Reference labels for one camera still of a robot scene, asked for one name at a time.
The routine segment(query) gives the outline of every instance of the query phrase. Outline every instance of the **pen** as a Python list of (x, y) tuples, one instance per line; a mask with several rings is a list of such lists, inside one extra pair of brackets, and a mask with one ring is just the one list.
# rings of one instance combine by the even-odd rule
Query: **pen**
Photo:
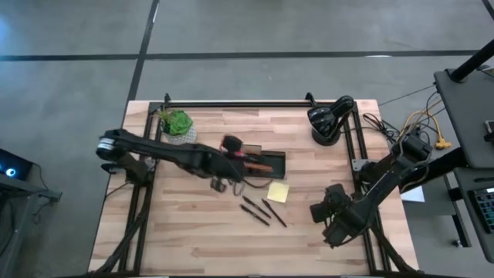
[(260, 208), (258, 205), (256, 205), (251, 199), (249, 199), (249, 198), (247, 198), (245, 196), (242, 196), (242, 198), (244, 198), (245, 202), (247, 202), (248, 204), (252, 205), (257, 210), (259, 210), (267, 218), (269, 218), (269, 219), (271, 218), (271, 215), (269, 215), (268, 212), (265, 212), (262, 208)]
[(266, 205), (268, 207), (268, 209), (271, 211), (271, 213), (278, 219), (278, 221), (285, 226), (286, 228), (286, 224), (285, 222), (276, 214), (276, 212), (274, 211), (274, 209), (272, 209), (271, 205), (265, 200), (265, 199), (262, 199), (262, 202), (264, 203), (264, 205)]
[(251, 211), (251, 210), (250, 210), (249, 208), (247, 208), (246, 206), (244, 206), (244, 205), (242, 205), (242, 204), (241, 204), (241, 205), (240, 205), (240, 208), (241, 208), (244, 212), (247, 212), (247, 213), (249, 213), (250, 215), (254, 216), (254, 218), (255, 218), (255, 219), (257, 219), (257, 220), (259, 220), (260, 222), (262, 222), (262, 224), (269, 226), (269, 223), (268, 223), (266, 220), (264, 220), (264, 219), (260, 218), (257, 214), (255, 214), (253, 211)]

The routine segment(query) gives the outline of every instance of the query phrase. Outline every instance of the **wooden table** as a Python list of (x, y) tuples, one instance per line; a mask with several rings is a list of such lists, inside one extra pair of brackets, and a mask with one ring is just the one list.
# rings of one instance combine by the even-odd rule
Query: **wooden table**
[[(358, 100), (359, 113), (379, 117), (376, 100)], [(149, 101), (129, 102), (123, 128), (142, 135)], [(288, 225), (275, 219), (266, 227), (239, 209), (242, 199), (232, 188), (220, 194), (203, 180), (162, 161), (157, 169), (147, 224), (143, 275), (338, 275), (367, 274), (362, 237), (335, 249), (323, 243), (324, 224), (314, 224), (309, 206), (321, 202), (325, 187), (341, 183), (354, 190), (344, 137), (332, 147), (311, 138), (306, 108), (186, 108), (198, 130), (198, 142), (218, 147), (224, 134), (263, 150), (286, 152), (285, 204), (273, 204)], [(383, 135), (364, 129), (370, 159), (388, 154)], [(357, 156), (358, 144), (353, 135)], [(250, 179), (262, 184), (264, 180)], [(124, 183), (123, 175), (110, 179), (108, 191)], [(105, 202), (90, 270), (113, 252), (124, 233), (132, 186)], [(244, 195), (260, 203), (267, 189), (246, 187)], [(379, 207), (384, 233), (396, 250), (418, 268), (398, 190)], [(376, 262), (381, 264), (373, 239)]]

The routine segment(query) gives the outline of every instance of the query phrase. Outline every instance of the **concrete floor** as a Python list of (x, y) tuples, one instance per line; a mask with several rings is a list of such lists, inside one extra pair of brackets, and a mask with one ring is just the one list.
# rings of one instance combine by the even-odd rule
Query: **concrete floor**
[[(3, 0), (0, 56), (137, 54), (151, 3)], [(481, 0), (161, 0), (148, 52), (471, 50), (493, 37)], [(144, 64), (136, 99), (300, 99), (310, 91), (320, 99), (348, 94), (383, 102), (432, 84), (434, 71), (466, 59), (154, 60)], [(85, 272), (108, 180), (94, 154), (97, 138), (120, 126), (135, 66), (0, 62), (0, 147), (41, 164), (46, 183), (63, 192), (26, 241), (19, 276)], [(385, 105), (381, 116), (399, 127), (433, 92)], [(458, 146), (446, 112), (438, 119)], [(471, 226), (474, 247), (455, 249), (448, 244), (456, 237), (451, 218), (419, 218), (406, 209), (422, 270), (477, 277), (494, 271)]]

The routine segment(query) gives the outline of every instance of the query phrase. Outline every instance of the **yellow sticky note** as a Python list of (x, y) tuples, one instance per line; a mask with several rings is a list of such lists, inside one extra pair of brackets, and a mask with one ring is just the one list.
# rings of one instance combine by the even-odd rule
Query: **yellow sticky note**
[(269, 185), (268, 199), (274, 202), (286, 202), (289, 186), (281, 182), (273, 181)]

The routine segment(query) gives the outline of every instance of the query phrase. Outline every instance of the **black lamp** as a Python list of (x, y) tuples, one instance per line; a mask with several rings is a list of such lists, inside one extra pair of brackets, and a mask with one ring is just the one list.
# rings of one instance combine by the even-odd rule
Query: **black lamp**
[(312, 107), (307, 111), (310, 124), (312, 124), (312, 138), (323, 146), (331, 146), (338, 142), (341, 135), (341, 127), (350, 116), (354, 108), (354, 99), (343, 96), (331, 105), (318, 105), (311, 93), (307, 93)]

